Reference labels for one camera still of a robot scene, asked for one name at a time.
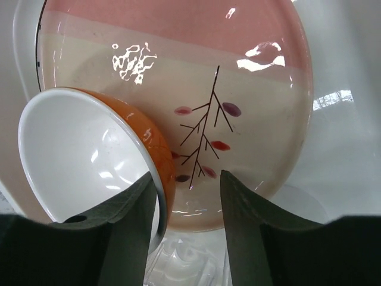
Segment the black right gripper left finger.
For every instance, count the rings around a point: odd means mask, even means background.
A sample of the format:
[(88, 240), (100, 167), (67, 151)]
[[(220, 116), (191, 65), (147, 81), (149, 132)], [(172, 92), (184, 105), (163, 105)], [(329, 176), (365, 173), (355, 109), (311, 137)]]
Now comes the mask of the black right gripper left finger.
[(156, 202), (152, 176), (63, 223), (1, 216), (2, 285), (142, 285)]

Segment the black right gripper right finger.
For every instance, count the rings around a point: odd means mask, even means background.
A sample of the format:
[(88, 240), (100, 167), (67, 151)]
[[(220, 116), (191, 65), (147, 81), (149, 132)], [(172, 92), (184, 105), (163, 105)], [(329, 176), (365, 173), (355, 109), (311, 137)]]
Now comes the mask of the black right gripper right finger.
[(379, 285), (380, 217), (299, 217), (229, 171), (220, 196), (233, 285)]

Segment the clear plastic cup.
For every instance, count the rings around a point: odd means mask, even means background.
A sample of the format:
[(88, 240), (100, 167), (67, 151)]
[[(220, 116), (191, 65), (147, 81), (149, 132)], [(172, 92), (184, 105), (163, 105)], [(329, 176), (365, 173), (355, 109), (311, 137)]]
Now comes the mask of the clear plastic cup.
[(224, 229), (167, 231), (148, 256), (144, 285), (232, 285)]

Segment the small white bowl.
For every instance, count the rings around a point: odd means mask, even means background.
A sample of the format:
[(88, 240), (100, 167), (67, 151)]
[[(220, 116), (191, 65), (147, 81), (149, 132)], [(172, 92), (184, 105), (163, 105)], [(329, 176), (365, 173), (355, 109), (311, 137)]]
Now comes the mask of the small white bowl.
[(149, 249), (162, 242), (176, 189), (174, 162), (160, 130), (134, 106), (84, 89), (47, 89), (21, 114), (18, 149), (34, 195), (58, 223), (151, 174), (157, 194)]

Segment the pink white plate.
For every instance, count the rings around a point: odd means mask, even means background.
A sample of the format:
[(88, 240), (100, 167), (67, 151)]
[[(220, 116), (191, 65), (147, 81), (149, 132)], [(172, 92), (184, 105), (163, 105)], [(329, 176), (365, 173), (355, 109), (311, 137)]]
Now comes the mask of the pink white plate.
[(313, 104), (292, 1), (47, 1), (41, 88), (123, 100), (163, 133), (176, 167), (169, 226), (223, 224), (219, 176), (265, 198), (302, 150)]

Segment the blue striped white plate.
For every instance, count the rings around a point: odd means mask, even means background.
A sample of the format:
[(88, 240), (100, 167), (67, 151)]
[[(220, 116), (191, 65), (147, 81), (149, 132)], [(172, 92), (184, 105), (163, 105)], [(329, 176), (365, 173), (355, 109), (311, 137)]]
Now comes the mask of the blue striped white plate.
[(35, 62), (36, 62), (36, 76), (37, 76), (37, 82), (38, 82), (38, 88), (39, 91), (42, 90), (41, 88), (41, 81), (40, 81), (40, 58), (39, 58), (39, 39), (40, 39), (40, 34), (41, 34), (41, 22), (42, 22), (42, 16), (43, 12), (45, 10), (47, 0), (44, 0), (41, 12), (39, 14), (39, 20), (38, 20), (38, 25), (37, 25), (37, 30), (36, 30), (36, 39), (35, 39)]

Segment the white rectangular basin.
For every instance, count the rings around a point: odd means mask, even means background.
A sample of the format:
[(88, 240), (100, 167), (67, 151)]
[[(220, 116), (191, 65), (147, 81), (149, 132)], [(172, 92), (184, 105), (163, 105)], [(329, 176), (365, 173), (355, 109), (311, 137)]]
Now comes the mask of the white rectangular basin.
[[(314, 111), (299, 161), (274, 202), (318, 222), (380, 213), (380, 2), (295, 1), (310, 46)], [(39, 92), (43, 1), (1, 2), (1, 212), (46, 222), (23, 173), (20, 114)]]

